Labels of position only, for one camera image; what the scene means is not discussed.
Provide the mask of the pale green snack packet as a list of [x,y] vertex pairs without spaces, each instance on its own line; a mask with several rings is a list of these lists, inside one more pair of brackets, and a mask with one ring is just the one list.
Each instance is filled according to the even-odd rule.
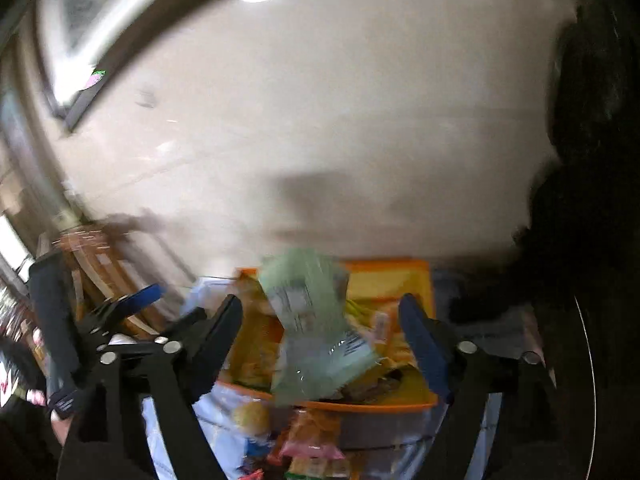
[[347,321],[349,273],[313,249],[294,248],[257,271],[283,327],[271,393],[294,405],[329,399],[378,364],[378,355]]

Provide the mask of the blue checked tablecloth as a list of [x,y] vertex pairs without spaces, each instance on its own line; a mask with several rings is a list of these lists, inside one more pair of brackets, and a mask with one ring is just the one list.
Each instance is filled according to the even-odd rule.
[[[199,278],[186,294],[186,302],[180,308],[179,315],[195,307],[215,310],[231,283],[231,278]],[[248,400],[248,396],[216,385],[194,405],[206,440],[229,479],[240,478],[246,440],[232,422],[232,412]],[[491,394],[465,479],[482,478],[495,437],[500,406],[501,394]],[[347,413],[342,416],[340,447],[343,450],[346,448],[345,453],[357,453],[363,458],[363,479],[411,479],[430,449],[432,437],[439,430],[445,413],[444,404],[438,404],[428,411],[399,415]],[[142,415],[158,478],[175,479],[151,399],[143,401]]]

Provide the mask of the round white bun packet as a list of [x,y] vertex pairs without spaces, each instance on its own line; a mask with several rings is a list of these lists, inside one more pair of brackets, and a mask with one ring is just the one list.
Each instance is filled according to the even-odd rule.
[[251,400],[232,411],[233,422],[245,437],[262,439],[270,435],[271,417],[268,405]]

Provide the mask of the carved brown wooden chair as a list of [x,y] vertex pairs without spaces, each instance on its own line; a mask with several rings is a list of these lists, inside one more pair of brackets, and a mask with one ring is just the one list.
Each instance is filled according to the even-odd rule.
[[70,314],[76,323],[109,301],[148,286],[113,247],[107,235],[95,226],[63,233],[48,250],[44,250],[45,241],[42,236],[38,258],[62,258],[63,287],[70,298]]

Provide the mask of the orange cardboard box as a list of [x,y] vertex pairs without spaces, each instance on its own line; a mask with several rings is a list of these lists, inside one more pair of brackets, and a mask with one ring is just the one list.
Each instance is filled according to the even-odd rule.
[[[399,301],[405,294],[415,296],[427,314],[434,314],[430,267],[416,259],[337,262],[349,273],[347,321],[371,345],[378,364],[329,399],[294,405],[351,413],[410,413],[431,408],[437,396],[421,377],[398,320]],[[271,383],[283,327],[258,282],[258,269],[242,270],[234,283],[243,303],[243,322],[218,380],[274,402]]]

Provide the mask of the pink snack packet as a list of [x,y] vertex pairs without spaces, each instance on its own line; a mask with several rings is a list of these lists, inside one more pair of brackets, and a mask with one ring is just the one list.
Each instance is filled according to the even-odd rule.
[[332,412],[297,410],[282,444],[281,456],[344,460],[338,447],[341,417]]

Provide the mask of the large framed painting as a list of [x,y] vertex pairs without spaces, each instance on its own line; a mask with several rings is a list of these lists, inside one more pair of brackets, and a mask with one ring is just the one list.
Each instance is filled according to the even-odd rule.
[[36,59],[49,110],[71,136],[144,49],[210,0],[36,0]]

